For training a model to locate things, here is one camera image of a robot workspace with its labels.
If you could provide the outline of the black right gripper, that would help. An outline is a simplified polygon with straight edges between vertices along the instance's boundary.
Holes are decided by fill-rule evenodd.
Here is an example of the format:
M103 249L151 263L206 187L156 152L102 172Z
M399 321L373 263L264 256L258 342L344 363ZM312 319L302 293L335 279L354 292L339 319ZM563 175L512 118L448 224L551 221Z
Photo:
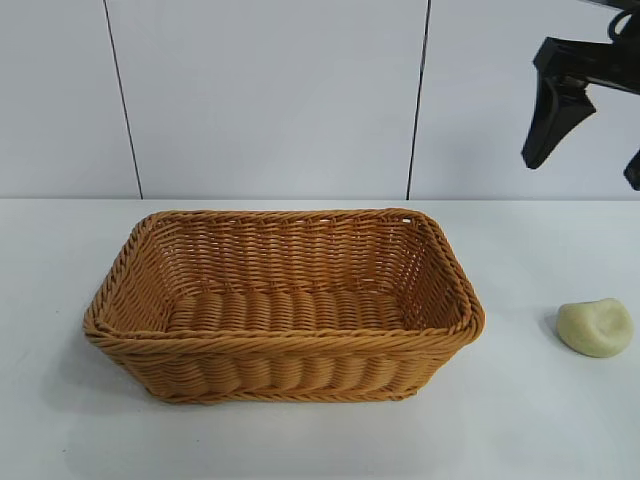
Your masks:
M639 92L639 20L620 30L610 25L611 43L547 37L534 58L537 78L534 113L521 154L529 169L538 169L556 146L596 112L586 94L587 83L629 93ZM640 190L640 151L624 169L624 177Z

